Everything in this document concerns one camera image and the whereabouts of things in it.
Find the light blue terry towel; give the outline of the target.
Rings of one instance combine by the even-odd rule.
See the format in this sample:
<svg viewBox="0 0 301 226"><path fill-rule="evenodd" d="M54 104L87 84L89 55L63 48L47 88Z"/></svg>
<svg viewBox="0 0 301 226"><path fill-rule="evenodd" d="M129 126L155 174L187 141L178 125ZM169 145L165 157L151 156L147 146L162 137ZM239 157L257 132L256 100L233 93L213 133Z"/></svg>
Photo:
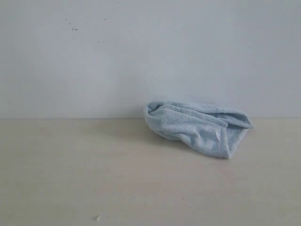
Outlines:
<svg viewBox="0 0 301 226"><path fill-rule="evenodd" d="M145 107L144 118L156 134L182 141L211 157L230 159L250 129L243 112L210 104L154 101Z"/></svg>

